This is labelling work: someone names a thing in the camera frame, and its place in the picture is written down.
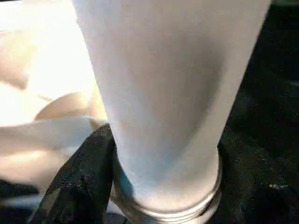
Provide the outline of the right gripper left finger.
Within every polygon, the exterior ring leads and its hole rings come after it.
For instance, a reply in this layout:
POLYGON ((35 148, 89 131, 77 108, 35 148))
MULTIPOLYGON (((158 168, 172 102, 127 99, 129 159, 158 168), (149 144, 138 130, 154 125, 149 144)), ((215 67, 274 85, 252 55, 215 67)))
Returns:
POLYGON ((104 223, 113 182, 114 149, 109 124, 91 133, 60 168, 30 223, 104 223))

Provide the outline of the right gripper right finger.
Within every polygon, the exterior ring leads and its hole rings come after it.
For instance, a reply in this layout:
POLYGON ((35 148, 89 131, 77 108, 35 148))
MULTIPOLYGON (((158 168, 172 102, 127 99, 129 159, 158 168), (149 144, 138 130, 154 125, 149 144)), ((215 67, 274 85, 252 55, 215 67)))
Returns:
POLYGON ((210 224, 297 224, 299 187, 249 136, 223 133, 222 197, 210 224))

